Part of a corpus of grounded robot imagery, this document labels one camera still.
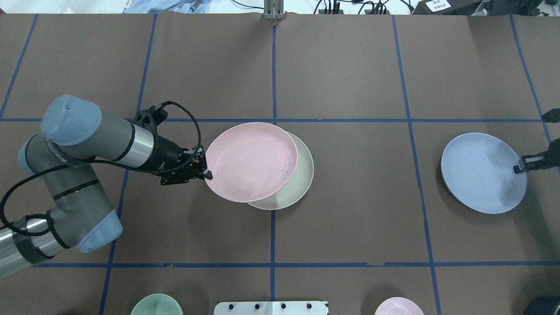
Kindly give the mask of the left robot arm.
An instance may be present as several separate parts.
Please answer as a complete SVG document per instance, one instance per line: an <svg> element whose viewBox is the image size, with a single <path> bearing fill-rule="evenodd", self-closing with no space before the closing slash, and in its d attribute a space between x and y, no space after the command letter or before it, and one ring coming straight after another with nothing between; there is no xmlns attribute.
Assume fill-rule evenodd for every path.
<svg viewBox="0 0 560 315"><path fill-rule="evenodd" d="M18 152L19 164L29 177L11 187L1 200L1 279L73 247L82 253L95 251L121 235L117 209L94 164L152 174L163 186L213 178L198 124L197 144L192 149L158 134L168 105L178 104L165 101L127 120L72 95L52 102L42 118L41 132ZM8 198L35 179L44 182L55 206L45 213L8 220Z"/></svg>

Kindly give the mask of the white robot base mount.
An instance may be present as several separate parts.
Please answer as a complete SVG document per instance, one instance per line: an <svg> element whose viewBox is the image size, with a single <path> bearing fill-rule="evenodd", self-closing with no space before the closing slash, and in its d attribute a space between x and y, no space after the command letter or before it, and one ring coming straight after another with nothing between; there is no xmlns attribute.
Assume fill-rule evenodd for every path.
<svg viewBox="0 0 560 315"><path fill-rule="evenodd" d="M217 303L214 315L328 315L326 301L230 301Z"/></svg>

